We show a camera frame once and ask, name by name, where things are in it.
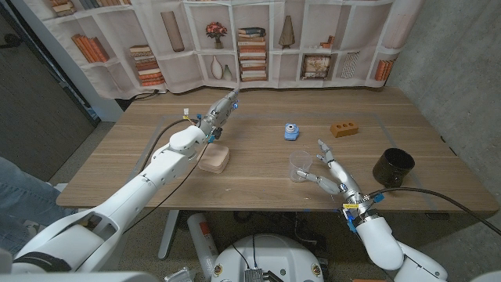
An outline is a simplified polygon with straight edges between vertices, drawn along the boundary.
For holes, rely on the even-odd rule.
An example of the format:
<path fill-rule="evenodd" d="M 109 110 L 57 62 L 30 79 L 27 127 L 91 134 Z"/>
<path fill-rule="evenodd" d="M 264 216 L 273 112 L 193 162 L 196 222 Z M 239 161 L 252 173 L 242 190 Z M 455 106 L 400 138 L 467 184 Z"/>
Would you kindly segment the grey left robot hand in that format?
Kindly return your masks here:
<path fill-rule="evenodd" d="M 216 101 L 200 121 L 199 128 L 206 136 L 210 136 L 214 130 L 221 128 L 230 114 L 238 107 L 238 94 L 240 89 L 233 89 L 229 94 Z"/>

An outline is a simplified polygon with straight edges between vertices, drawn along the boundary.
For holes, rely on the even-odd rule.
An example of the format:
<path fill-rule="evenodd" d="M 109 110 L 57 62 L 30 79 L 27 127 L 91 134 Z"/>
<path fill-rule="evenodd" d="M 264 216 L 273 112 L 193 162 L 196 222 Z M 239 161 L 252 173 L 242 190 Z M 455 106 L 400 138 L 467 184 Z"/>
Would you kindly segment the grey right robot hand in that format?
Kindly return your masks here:
<path fill-rule="evenodd" d="M 340 194 L 349 204 L 361 204 L 364 201 L 364 195 L 361 193 L 355 179 L 340 162 L 335 160 L 331 148 L 328 145 L 321 139 L 318 140 L 318 144 L 323 155 L 318 154 L 317 158 L 329 167 L 330 174 L 333 176 L 333 181 L 326 177 L 305 172 L 300 169 L 295 171 L 296 175 L 301 179 L 316 183 L 329 194 Z"/>

